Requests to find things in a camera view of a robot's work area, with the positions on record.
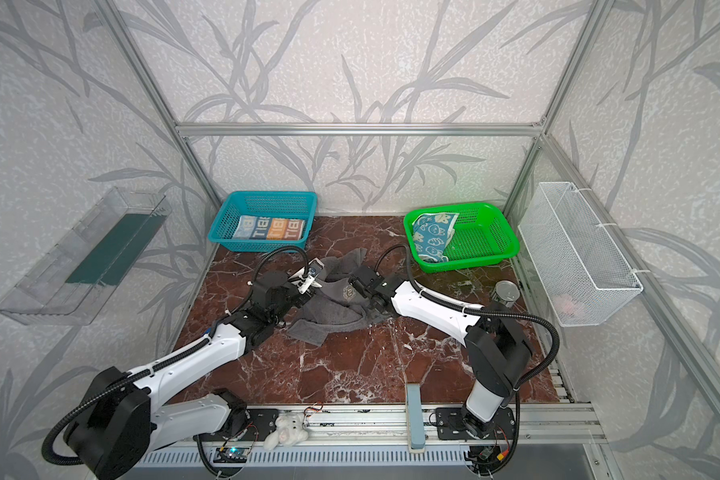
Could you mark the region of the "grey towel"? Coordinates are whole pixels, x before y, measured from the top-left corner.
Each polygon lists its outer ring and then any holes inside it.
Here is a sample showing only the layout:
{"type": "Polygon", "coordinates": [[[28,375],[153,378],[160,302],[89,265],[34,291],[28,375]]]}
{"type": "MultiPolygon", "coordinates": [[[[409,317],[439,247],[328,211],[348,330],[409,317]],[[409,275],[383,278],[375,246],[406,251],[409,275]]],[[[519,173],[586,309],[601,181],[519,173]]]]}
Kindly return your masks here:
{"type": "Polygon", "coordinates": [[[371,308],[370,301],[350,284],[350,275],[363,265],[366,248],[356,248],[340,257],[321,260],[323,270],[316,282],[321,285],[301,307],[286,329],[292,339],[321,346],[332,333],[366,329],[390,319],[371,308]]]}

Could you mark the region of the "printed rabbit towel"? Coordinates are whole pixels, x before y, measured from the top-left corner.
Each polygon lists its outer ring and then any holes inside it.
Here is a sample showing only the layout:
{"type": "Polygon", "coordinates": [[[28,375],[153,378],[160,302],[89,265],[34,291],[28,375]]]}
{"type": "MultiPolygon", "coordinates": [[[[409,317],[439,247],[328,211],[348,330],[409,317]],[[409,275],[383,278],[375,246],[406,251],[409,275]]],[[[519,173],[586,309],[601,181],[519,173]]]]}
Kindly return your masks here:
{"type": "Polygon", "coordinates": [[[233,238],[297,241],[302,238],[305,224],[306,221],[303,219],[242,215],[233,233],[233,238]]]}

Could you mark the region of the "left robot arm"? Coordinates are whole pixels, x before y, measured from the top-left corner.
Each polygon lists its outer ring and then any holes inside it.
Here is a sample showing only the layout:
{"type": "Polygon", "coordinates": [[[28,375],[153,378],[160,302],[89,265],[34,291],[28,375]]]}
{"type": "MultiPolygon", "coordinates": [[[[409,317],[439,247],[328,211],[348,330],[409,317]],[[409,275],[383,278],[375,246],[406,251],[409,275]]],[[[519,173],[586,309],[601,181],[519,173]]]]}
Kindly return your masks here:
{"type": "Polygon", "coordinates": [[[57,466],[85,465],[99,479],[117,479],[145,455],[179,440],[237,434],[246,406],[229,390],[179,404],[172,398],[266,342],[291,310],[311,298],[323,268],[320,260],[309,258],[293,275],[256,267],[241,304],[199,339],[129,371],[100,372],[80,404],[47,433],[43,459],[57,466]]]}

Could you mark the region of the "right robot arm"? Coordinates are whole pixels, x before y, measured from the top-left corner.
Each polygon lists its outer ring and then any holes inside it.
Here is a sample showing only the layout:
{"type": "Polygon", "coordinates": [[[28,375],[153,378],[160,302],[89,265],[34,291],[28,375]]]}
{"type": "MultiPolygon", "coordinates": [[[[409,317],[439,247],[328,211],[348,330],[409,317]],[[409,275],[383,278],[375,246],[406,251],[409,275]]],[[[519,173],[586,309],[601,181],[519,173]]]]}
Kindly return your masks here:
{"type": "Polygon", "coordinates": [[[484,439],[495,428],[500,410],[511,400],[520,404],[520,387],[556,359],[561,346],[559,332],[550,321],[535,315],[466,303],[423,287],[413,276],[409,246],[399,247],[405,251],[403,278],[384,277],[362,265],[349,282],[373,308],[423,322],[464,346],[475,383],[462,406],[462,422],[470,436],[484,439]],[[534,351],[522,321],[543,327],[552,341],[548,353],[534,367],[528,366],[534,351]]]}

